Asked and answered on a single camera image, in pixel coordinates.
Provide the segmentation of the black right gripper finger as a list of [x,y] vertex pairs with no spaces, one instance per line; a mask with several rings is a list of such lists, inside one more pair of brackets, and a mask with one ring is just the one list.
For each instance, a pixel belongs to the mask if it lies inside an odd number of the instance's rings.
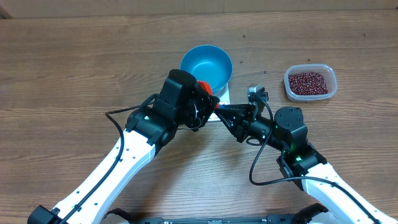
[[244,123],[245,114],[243,112],[216,110],[215,114],[234,137],[248,136],[248,127]]
[[255,110],[256,106],[252,104],[220,105],[219,107],[220,114],[248,114],[255,112]]

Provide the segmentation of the red measuring scoop blue handle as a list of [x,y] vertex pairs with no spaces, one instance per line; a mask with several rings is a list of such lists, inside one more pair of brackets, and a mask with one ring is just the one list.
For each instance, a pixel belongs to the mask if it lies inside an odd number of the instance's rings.
[[202,89],[204,89],[214,100],[216,100],[215,109],[219,108],[219,107],[220,107],[220,104],[219,104],[220,99],[219,99],[217,96],[214,96],[214,95],[213,95],[213,91],[212,91],[212,88],[211,88],[210,84],[207,83],[207,82],[205,82],[205,81],[197,81],[197,83],[198,83],[198,84],[200,85],[200,87],[201,87]]

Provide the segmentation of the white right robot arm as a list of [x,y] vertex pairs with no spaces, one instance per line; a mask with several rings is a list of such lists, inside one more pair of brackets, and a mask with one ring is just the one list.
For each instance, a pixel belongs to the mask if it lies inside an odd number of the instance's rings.
[[221,105],[215,114],[238,142],[256,139],[262,147],[280,151],[280,181],[294,182],[338,223],[397,223],[350,187],[315,149],[300,108],[286,106],[265,118],[256,104]]

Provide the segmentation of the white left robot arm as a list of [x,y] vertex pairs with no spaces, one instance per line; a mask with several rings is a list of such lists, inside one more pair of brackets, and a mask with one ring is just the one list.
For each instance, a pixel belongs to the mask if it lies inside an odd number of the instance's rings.
[[49,210],[41,205],[29,215],[33,223],[100,223],[130,180],[175,136],[181,125],[198,131],[219,98],[188,72],[173,69],[160,93],[130,108],[119,139],[85,181]]

